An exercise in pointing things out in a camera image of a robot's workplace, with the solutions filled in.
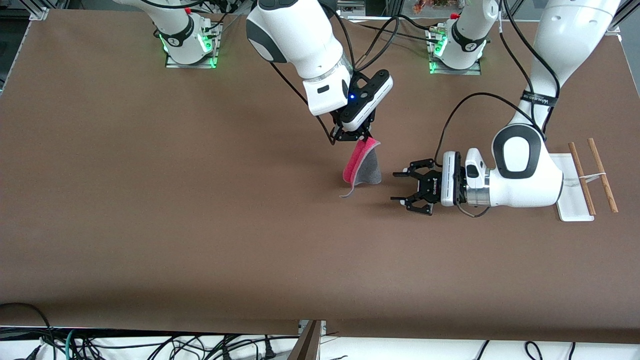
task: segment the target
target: cloth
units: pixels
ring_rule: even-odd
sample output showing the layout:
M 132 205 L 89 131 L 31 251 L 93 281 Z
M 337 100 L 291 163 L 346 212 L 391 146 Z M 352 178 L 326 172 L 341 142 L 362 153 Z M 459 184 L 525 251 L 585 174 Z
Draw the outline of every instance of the cloth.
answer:
M 380 184 L 382 182 L 382 174 L 376 155 L 378 145 L 380 142 L 372 137 L 368 137 L 366 141 L 358 140 L 347 166 L 342 171 L 342 179 L 351 184 L 351 191 L 347 195 L 340 195 L 340 197 L 351 196 L 358 184 Z

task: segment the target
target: brown table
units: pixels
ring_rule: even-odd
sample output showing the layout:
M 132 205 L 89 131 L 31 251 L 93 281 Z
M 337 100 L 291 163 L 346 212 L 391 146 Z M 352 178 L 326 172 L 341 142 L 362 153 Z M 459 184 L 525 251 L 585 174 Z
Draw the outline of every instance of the brown table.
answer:
M 522 24 L 530 38 L 535 27 Z M 348 29 L 358 57 L 374 31 Z M 415 191 L 391 173 L 433 155 L 463 96 L 520 97 L 498 41 L 474 77 L 431 75 L 424 44 L 396 39 L 369 71 L 395 82 L 373 129 L 383 182 L 340 199 L 353 144 L 328 144 L 244 18 L 215 70 L 165 69 L 152 31 L 135 12 L 54 10 L 31 26 L 0 97 L 0 301 L 34 303 L 57 326 L 282 333 L 322 318 L 343 336 L 640 340 L 640 102 L 616 37 L 563 87 L 547 145 L 576 141 L 596 172 L 594 136 L 620 214 L 596 184 L 596 221 L 566 224 L 553 207 L 471 219 L 389 200 Z M 444 150 L 490 158 L 512 114 L 472 99 Z

